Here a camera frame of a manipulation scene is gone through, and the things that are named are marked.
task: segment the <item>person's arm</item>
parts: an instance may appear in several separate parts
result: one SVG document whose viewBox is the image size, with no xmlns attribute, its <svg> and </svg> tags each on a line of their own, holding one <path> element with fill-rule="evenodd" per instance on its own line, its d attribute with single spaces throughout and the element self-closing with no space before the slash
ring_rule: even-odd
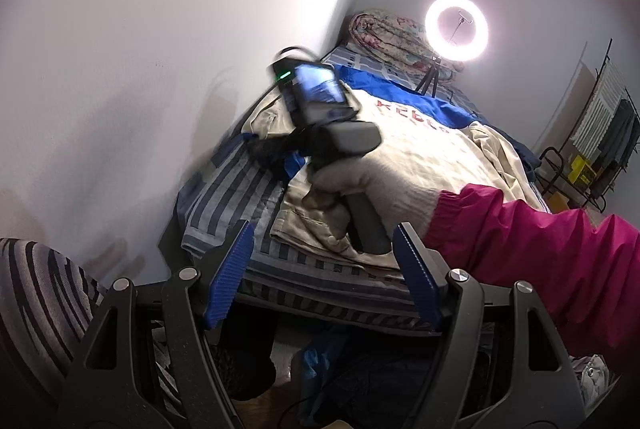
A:
<svg viewBox="0 0 640 429">
<path fill-rule="evenodd" d="M 423 242 L 481 283 L 529 281 L 571 355 L 620 371 L 640 343 L 640 233 L 618 216 L 594 229 L 581 209 L 538 212 L 470 184 L 440 193 Z"/>
</svg>

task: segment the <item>black handle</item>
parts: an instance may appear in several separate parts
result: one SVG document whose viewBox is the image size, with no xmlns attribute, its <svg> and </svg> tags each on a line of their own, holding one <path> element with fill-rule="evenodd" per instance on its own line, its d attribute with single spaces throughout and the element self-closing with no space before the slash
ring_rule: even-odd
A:
<svg viewBox="0 0 640 429">
<path fill-rule="evenodd" d="M 391 240 L 367 195 L 364 192 L 347 194 L 344 201 L 351 214 L 347 232 L 353 248 L 374 255 L 391 252 Z"/>
</svg>

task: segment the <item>ring light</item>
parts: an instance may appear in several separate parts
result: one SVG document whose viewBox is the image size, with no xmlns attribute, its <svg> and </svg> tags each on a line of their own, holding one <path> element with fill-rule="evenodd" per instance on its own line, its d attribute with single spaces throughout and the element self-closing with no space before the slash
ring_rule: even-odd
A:
<svg viewBox="0 0 640 429">
<path fill-rule="evenodd" d="M 438 18 L 449 8 L 462 8 L 468 12 L 476 24 L 476 36 L 469 44 L 457 46 L 451 44 L 440 33 Z M 471 60 L 478 57 L 486 48 L 489 41 L 489 27 L 480 9 L 469 0 L 437 0 L 429 10 L 424 19 L 427 40 L 431 47 L 441 57 L 449 60 Z"/>
</svg>

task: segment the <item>gloved hand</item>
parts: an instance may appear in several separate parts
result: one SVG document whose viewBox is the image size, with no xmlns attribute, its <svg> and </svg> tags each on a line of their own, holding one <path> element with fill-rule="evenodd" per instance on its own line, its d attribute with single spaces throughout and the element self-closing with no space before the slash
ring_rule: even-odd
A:
<svg viewBox="0 0 640 429">
<path fill-rule="evenodd" d="M 366 193 L 390 237 L 403 221 L 411 223 L 418 235 L 426 233 L 440 192 L 416 174 L 409 179 L 406 170 L 395 170 L 394 163 L 382 154 L 382 150 L 375 150 L 309 174 L 311 190 L 303 205 L 324 211 L 337 239 L 346 235 L 350 221 L 350 213 L 338 197 L 353 192 Z M 405 155 L 402 162 L 411 163 L 411 155 Z"/>
</svg>

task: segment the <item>striped pants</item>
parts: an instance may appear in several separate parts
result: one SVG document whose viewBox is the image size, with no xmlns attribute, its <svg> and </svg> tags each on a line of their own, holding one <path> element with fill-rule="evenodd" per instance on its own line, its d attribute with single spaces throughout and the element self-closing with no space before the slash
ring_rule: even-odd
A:
<svg viewBox="0 0 640 429">
<path fill-rule="evenodd" d="M 11 427 L 54 427 L 66 374 L 106 290 L 40 243 L 0 238 L 0 253 L 0 409 L 13 413 Z M 152 333 L 165 407 L 181 414 L 161 323 Z"/>
</svg>

